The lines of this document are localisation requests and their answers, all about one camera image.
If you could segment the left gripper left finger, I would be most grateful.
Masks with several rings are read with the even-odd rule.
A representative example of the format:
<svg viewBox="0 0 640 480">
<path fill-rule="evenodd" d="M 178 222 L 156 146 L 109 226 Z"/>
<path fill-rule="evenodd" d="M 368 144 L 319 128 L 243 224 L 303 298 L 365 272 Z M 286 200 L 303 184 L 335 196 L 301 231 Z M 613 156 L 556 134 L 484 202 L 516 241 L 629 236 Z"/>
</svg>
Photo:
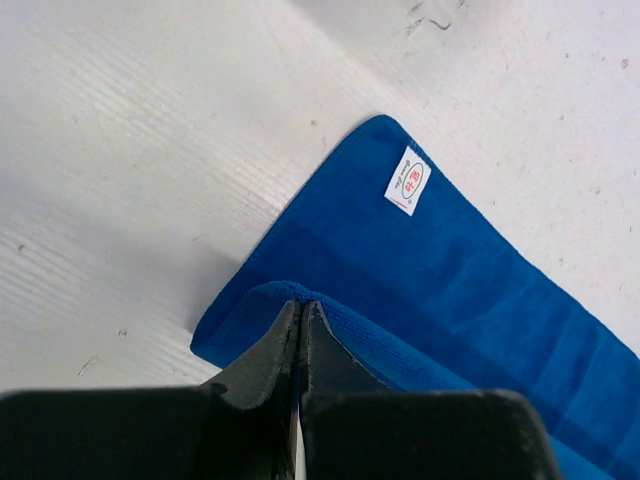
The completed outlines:
<svg viewBox="0 0 640 480">
<path fill-rule="evenodd" d="M 201 479 L 293 479 L 301 306 L 286 302 L 265 335 L 205 383 Z"/>
</svg>

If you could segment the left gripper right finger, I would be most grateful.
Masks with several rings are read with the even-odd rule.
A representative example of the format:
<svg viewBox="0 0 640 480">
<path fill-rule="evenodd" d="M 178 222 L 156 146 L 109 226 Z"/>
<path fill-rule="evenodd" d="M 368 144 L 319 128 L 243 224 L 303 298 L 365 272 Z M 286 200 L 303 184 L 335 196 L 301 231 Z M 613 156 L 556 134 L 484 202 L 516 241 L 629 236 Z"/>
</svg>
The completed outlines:
<svg viewBox="0 0 640 480">
<path fill-rule="evenodd" d="M 333 411 L 349 395 L 390 391 L 334 336 L 321 304 L 306 304 L 301 324 L 301 432 L 308 479 L 336 479 L 341 468 L 330 463 L 351 436 L 350 426 L 323 419 L 321 411 Z"/>
</svg>

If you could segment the blue towel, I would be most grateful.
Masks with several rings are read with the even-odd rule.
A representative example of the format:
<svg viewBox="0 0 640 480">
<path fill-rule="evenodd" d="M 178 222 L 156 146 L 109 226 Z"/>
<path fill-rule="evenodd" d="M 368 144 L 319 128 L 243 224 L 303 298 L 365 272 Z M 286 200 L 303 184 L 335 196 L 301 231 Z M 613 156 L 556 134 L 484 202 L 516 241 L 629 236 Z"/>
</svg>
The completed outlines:
<svg viewBox="0 0 640 480">
<path fill-rule="evenodd" d="M 226 367 L 290 301 L 406 391 L 506 389 L 541 415 L 567 479 L 639 475 L 639 360 L 496 231 L 393 118 L 328 156 L 199 321 Z"/>
</svg>

